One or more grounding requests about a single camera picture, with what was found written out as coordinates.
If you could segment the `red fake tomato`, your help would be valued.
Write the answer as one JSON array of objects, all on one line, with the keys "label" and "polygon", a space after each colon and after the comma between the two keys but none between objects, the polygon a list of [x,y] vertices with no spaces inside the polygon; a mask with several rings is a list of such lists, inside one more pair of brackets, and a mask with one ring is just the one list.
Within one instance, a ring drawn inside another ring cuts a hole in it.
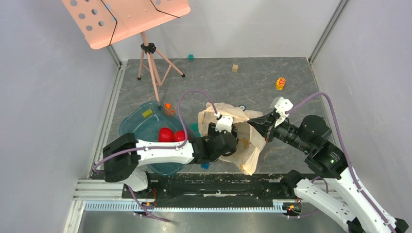
[{"label": "red fake tomato", "polygon": [[158,131],[158,141],[159,142],[173,142],[174,132],[172,129],[164,127]]}]

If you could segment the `translucent cream plastic bag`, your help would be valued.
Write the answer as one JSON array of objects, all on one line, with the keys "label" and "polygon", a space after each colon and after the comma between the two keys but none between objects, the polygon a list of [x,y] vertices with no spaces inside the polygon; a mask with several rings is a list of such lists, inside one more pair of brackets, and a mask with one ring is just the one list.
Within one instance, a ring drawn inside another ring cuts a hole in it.
[{"label": "translucent cream plastic bag", "polygon": [[252,175],[256,171],[259,154],[266,141],[247,121],[261,117],[263,113],[253,110],[244,111],[240,107],[224,102],[215,103],[215,107],[222,115],[233,118],[233,126],[238,130],[239,139],[236,152],[230,156],[221,156],[219,160],[233,163],[243,174]]}]

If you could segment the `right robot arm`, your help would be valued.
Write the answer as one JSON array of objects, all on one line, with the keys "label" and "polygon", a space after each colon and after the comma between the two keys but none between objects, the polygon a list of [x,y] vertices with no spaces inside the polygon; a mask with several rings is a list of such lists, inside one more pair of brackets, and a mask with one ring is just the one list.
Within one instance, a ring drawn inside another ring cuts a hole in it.
[{"label": "right robot arm", "polygon": [[335,189],[343,199],[336,200],[316,188],[309,179],[292,170],[281,180],[281,193],[287,198],[299,197],[333,219],[347,233],[404,233],[405,220],[386,212],[376,200],[365,197],[369,192],[355,172],[350,171],[344,152],[329,141],[332,133],[322,117],[304,117],[299,127],[284,122],[275,125],[279,115],[270,113],[248,121],[267,142],[273,139],[291,145],[307,155],[305,163]]}]

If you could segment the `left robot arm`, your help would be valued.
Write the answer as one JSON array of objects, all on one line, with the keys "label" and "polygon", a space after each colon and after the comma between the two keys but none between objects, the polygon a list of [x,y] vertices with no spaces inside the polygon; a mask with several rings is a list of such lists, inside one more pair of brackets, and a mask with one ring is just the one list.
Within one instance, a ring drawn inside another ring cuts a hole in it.
[{"label": "left robot arm", "polygon": [[238,130],[235,126],[219,130],[210,123],[206,136],[182,142],[150,142],[137,140],[133,133],[126,133],[103,148],[103,159],[95,166],[107,183],[123,182],[141,198],[151,195],[153,185],[148,175],[139,169],[143,165],[159,163],[205,164],[220,156],[236,152]]}]

